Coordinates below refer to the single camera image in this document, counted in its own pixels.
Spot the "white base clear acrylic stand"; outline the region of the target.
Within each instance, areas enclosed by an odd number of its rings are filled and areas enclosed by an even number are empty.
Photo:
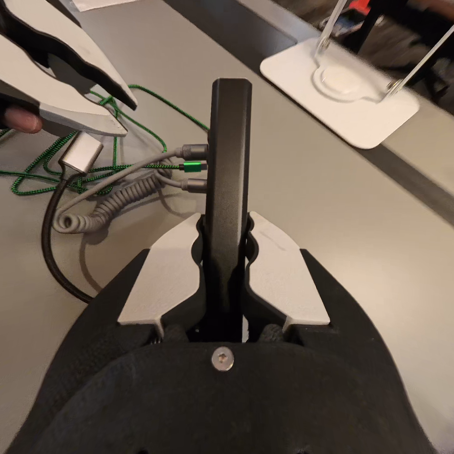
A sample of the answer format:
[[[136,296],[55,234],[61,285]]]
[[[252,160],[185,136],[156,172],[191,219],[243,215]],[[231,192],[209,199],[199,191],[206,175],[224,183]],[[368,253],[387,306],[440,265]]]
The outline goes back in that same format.
[[[261,74],[350,145],[371,149],[419,111],[406,84],[453,37],[450,26],[410,73],[393,80],[335,42],[338,1],[318,38],[309,38],[260,64]]]

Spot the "grey desk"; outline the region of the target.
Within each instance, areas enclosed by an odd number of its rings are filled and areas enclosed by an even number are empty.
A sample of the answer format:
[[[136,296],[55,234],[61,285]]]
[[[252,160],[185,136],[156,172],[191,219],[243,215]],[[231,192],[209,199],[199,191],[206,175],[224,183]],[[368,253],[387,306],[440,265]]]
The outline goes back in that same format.
[[[253,84],[249,209],[287,232],[361,304],[392,353],[434,447],[453,453],[453,205],[400,156],[453,152],[453,122],[430,104],[384,147],[356,151],[164,1],[86,12],[65,2],[128,83],[205,124],[218,77]],[[1,177],[1,453],[20,429],[84,304],[55,283],[40,230],[49,193],[17,196]],[[167,189],[107,236],[55,235],[86,292],[114,278],[204,197]]]

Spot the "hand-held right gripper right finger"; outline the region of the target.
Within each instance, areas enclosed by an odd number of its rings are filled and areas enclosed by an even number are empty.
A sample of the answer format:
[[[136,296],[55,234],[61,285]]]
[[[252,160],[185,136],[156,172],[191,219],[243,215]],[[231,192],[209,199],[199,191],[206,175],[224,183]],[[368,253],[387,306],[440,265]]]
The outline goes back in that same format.
[[[297,243],[257,212],[249,212],[247,317],[291,326],[328,326],[330,317]]]

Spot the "dark grey USB hub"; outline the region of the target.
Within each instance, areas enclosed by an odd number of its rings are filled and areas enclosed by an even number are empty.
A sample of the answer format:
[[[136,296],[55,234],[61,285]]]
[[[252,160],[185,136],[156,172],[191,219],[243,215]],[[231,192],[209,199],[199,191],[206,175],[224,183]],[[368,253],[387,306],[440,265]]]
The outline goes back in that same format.
[[[212,87],[203,220],[204,342],[242,340],[252,88],[242,78],[220,78]]]

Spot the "person's left hand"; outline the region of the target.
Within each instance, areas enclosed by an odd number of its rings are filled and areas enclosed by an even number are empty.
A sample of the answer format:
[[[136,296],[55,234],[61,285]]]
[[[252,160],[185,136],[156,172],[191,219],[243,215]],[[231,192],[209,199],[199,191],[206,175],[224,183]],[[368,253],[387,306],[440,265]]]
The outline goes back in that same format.
[[[35,134],[43,128],[42,119],[39,116],[19,106],[8,107],[4,112],[2,121],[7,128],[22,133]]]

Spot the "black braided cable silver plug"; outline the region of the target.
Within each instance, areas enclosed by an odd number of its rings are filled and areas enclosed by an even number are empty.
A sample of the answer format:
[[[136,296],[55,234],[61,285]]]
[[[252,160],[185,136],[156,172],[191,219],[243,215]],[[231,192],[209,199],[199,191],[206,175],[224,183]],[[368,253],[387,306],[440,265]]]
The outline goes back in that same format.
[[[74,179],[88,173],[102,148],[103,145],[86,132],[75,135],[59,160],[62,174],[48,202],[41,227],[41,251],[48,271],[60,287],[86,304],[90,303],[92,297],[77,288],[59,269],[52,251],[51,235],[57,207],[66,187]]]

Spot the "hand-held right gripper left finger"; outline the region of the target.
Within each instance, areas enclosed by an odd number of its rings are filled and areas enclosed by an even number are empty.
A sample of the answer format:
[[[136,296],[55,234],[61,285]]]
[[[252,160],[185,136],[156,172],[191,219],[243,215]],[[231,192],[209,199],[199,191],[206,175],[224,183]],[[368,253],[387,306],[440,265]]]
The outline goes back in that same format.
[[[204,317],[207,304],[202,267],[202,215],[195,213],[162,235],[145,262],[118,316],[121,325],[170,325],[186,332]]]

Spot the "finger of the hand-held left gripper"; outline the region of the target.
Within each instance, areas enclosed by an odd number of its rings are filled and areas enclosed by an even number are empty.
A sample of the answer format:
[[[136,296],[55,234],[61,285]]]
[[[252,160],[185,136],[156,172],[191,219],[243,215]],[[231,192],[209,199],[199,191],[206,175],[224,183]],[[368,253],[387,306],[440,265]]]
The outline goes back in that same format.
[[[54,134],[83,131],[125,137],[127,129],[106,108],[59,81],[37,65],[9,38],[1,35],[1,98],[28,108]]]
[[[95,85],[132,110],[137,100],[110,60],[61,1],[5,1],[1,34],[82,95]]]

